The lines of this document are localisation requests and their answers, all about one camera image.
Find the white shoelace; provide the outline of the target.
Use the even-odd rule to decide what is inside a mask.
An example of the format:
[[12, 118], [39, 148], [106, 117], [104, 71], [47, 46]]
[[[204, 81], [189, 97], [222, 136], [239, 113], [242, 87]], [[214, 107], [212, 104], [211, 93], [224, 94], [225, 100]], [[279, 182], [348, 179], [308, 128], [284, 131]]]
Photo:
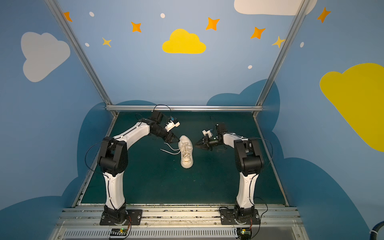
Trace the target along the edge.
[[165, 143], [165, 145], [167, 145], [169, 147], [168, 150], [165, 150], [165, 149], [160, 149], [162, 152], [165, 152], [167, 154], [170, 154], [170, 155], [178, 155], [181, 153], [181, 150], [180, 148], [178, 149], [174, 149], [170, 144], [168, 143]]

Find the white knit sneaker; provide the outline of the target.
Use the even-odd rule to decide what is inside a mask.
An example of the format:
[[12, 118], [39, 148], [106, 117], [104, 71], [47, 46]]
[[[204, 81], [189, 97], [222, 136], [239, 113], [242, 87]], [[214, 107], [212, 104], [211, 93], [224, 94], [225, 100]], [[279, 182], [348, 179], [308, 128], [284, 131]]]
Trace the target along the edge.
[[178, 143], [181, 152], [181, 165], [185, 169], [193, 166], [193, 144], [187, 136], [181, 136]]

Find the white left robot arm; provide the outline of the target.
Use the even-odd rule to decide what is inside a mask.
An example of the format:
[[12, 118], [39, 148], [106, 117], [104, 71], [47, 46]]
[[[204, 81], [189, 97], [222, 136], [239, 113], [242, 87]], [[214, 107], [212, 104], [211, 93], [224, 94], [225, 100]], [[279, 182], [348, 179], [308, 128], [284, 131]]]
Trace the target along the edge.
[[105, 137], [98, 155], [98, 166], [106, 183], [107, 200], [104, 205], [100, 225], [124, 226], [130, 224], [130, 215], [126, 209], [126, 199], [123, 190], [124, 172], [128, 166], [128, 150], [137, 141], [147, 135], [155, 135], [167, 144], [177, 143], [180, 139], [172, 132], [180, 122], [170, 117], [162, 126], [164, 114], [153, 110], [151, 117], [142, 118], [126, 130], [114, 137]]

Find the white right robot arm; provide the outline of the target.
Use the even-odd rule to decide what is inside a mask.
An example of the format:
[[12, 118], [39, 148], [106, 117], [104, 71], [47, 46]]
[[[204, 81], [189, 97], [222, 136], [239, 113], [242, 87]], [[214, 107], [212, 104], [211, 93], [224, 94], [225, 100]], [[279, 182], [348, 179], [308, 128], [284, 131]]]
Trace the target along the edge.
[[234, 208], [220, 207], [222, 225], [259, 224], [261, 217], [255, 207], [255, 186], [265, 163], [257, 138], [245, 138], [229, 133], [225, 124], [216, 124], [216, 135], [212, 130], [203, 130], [203, 137], [195, 146], [204, 150], [226, 145], [234, 149], [235, 165], [240, 174], [239, 191]]

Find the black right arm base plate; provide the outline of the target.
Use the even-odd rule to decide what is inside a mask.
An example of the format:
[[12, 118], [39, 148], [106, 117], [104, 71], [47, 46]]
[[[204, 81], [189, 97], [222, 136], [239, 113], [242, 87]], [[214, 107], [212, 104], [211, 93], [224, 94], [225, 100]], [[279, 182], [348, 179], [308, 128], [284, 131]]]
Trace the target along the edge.
[[257, 225], [261, 223], [259, 212], [255, 208], [228, 209], [219, 208], [222, 225]]

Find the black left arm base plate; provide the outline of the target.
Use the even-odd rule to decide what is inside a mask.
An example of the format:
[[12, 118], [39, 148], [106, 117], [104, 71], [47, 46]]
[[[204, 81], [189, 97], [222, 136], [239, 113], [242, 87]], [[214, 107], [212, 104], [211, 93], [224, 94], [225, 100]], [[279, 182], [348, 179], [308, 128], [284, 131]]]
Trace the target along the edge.
[[104, 210], [100, 226], [138, 226], [141, 223], [143, 210]]

